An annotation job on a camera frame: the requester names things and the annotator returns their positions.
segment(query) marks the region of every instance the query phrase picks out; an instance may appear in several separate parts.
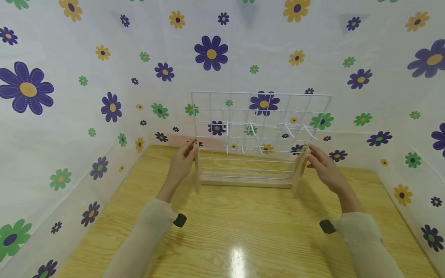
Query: navy flower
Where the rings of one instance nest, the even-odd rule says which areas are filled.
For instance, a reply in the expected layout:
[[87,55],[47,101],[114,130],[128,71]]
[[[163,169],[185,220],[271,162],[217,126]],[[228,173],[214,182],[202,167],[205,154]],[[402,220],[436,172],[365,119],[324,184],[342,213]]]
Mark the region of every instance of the navy flower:
[[431,50],[423,48],[416,53],[418,60],[409,63],[408,69],[415,69],[412,77],[419,77],[425,73],[426,78],[436,75],[437,70],[445,70],[445,40],[437,40]]
[[174,77],[173,68],[169,67],[167,63],[158,63],[158,67],[154,68],[157,72],[156,77],[162,78],[162,81],[170,81]]
[[204,69],[210,70],[213,67],[214,70],[220,70],[221,64],[227,63],[229,58],[223,55],[229,50],[226,44],[219,45],[221,38],[219,36],[214,36],[212,42],[207,36],[201,38],[202,45],[195,45],[195,51],[199,53],[196,56],[195,61],[200,64],[204,63]]
[[102,178],[104,173],[107,172],[107,157],[99,157],[97,159],[97,163],[93,163],[93,170],[89,173],[94,180],[97,180],[97,177]]
[[430,248],[433,248],[436,252],[439,252],[439,249],[444,249],[441,244],[441,242],[444,242],[444,239],[438,235],[439,231],[436,228],[431,228],[429,225],[425,225],[425,227],[421,227],[421,230],[423,232],[423,238],[428,242]]
[[32,278],[49,278],[56,273],[57,261],[50,260],[46,265],[42,265],[39,267],[37,271],[37,275],[34,275]]
[[107,94],[108,98],[103,97],[102,102],[105,106],[102,106],[101,112],[102,114],[107,114],[105,116],[105,121],[110,121],[113,119],[113,122],[117,122],[117,117],[122,117],[121,103],[117,101],[117,96],[112,95],[111,92]]
[[439,126],[440,131],[434,131],[431,133],[433,139],[438,140],[433,144],[433,148],[440,151],[443,149],[442,156],[445,157],[445,123],[441,123]]
[[10,45],[17,44],[17,36],[14,35],[14,31],[7,27],[0,28],[0,38],[3,38],[3,42],[7,42]]
[[223,125],[222,121],[212,121],[211,125],[209,126],[209,132],[212,132],[213,135],[219,135],[221,136],[223,132],[225,131],[226,125]]
[[348,31],[354,31],[356,28],[359,27],[359,23],[361,22],[360,17],[353,17],[350,21],[348,21],[348,24],[346,25],[346,28],[348,28]]
[[90,204],[88,206],[88,210],[86,210],[82,216],[83,219],[81,221],[81,224],[83,224],[85,227],[88,226],[89,223],[93,223],[94,220],[96,220],[96,217],[99,215],[99,208],[101,207],[101,205],[99,205],[96,202],[94,202],[94,204]]
[[251,97],[252,104],[249,109],[258,109],[258,113],[255,112],[257,116],[261,114],[269,116],[271,114],[270,110],[278,110],[276,104],[279,103],[279,98],[274,98],[273,93],[271,91],[269,94],[265,94],[264,91],[259,91],[258,97]]
[[0,97],[4,99],[13,98],[12,108],[18,112],[25,112],[29,105],[31,111],[36,115],[43,113],[42,105],[51,107],[54,101],[47,94],[54,92],[54,87],[49,82],[42,82],[44,74],[39,68],[29,73],[25,63],[15,62],[12,73],[7,68],[0,68],[0,80],[8,85],[0,86]]
[[366,72],[364,69],[359,69],[357,73],[351,74],[349,77],[351,78],[348,81],[348,85],[352,85],[351,89],[361,89],[363,84],[367,84],[369,82],[369,78],[372,76],[372,72],[368,69]]
[[389,131],[383,132],[379,131],[377,134],[371,135],[370,138],[366,141],[370,146],[376,145],[376,147],[381,144],[387,144],[388,140],[392,138],[392,135],[389,135]]
[[220,16],[218,16],[218,22],[221,23],[221,25],[226,25],[227,22],[229,22],[229,16],[227,15],[227,13],[221,13]]

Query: beige sleeve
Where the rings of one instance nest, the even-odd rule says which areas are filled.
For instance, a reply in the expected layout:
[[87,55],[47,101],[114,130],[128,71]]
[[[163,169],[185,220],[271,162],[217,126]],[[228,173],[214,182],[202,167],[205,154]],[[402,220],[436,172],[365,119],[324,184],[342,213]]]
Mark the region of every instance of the beige sleeve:
[[117,250],[103,278],[142,278],[162,237],[176,219],[171,204],[151,200]]
[[403,278],[383,244],[372,215],[361,212],[342,214],[334,226],[349,248],[358,278]]

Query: white backdrop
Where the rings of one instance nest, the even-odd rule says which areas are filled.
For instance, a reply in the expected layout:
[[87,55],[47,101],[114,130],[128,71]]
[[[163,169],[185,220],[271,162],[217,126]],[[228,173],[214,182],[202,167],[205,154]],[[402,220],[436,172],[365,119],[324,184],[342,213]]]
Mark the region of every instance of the white backdrop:
[[194,136],[191,91],[332,95],[317,144],[380,176],[445,275],[444,10],[0,1],[0,276],[56,277],[141,152]]

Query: yellow flower center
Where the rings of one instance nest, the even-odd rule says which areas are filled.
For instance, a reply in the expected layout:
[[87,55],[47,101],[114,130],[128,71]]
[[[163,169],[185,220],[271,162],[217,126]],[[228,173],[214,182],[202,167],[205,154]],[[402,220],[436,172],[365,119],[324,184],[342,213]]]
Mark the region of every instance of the yellow flower center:
[[207,50],[207,58],[213,60],[216,58],[216,51],[214,49]]
[[442,61],[442,58],[443,58],[442,54],[432,55],[430,58],[428,58],[426,64],[428,66],[434,66],[436,64],[439,64],[440,61]]
[[26,97],[33,97],[37,94],[37,88],[29,82],[21,83],[19,90]]

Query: yellow flower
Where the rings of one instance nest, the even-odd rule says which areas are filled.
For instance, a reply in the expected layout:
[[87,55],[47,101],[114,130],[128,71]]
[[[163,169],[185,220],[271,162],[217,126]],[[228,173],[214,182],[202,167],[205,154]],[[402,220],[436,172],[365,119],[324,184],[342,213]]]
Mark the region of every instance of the yellow flower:
[[293,66],[298,66],[300,63],[304,62],[304,57],[306,57],[306,55],[303,54],[303,50],[296,50],[294,54],[291,54],[289,57],[289,63]]
[[394,197],[399,200],[399,204],[406,206],[406,204],[411,203],[411,197],[413,193],[411,191],[408,191],[408,186],[399,185],[398,187],[394,187]]
[[287,21],[300,22],[301,16],[307,16],[307,7],[311,4],[311,0],[287,0],[284,6],[287,8],[283,12],[283,16],[287,16]]
[[136,150],[138,151],[138,153],[141,153],[142,150],[144,149],[144,138],[142,137],[138,137],[138,139],[134,142],[134,144],[136,145]]
[[108,52],[108,47],[103,45],[96,46],[96,54],[97,58],[103,60],[108,60],[108,56],[110,56],[110,52]]
[[272,145],[271,144],[263,144],[263,146],[261,147],[261,150],[263,151],[263,153],[273,153],[272,151],[273,151],[273,149],[274,149],[274,147],[272,147]]
[[407,31],[417,31],[420,27],[424,27],[429,19],[428,12],[417,12],[415,16],[409,18],[405,25]]
[[182,26],[186,24],[184,21],[184,15],[180,11],[172,11],[170,18],[170,25],[173,25],[175,29],[182,29]]
[[66,17],[71,17],[71,20],[73,22],[76,22],[76,20],[81,20],[80,14],[83,12],[82,8],[78,6],[79,1],[78,0],[60,0],[59,5],[64,8],[65,10],[63,13]]

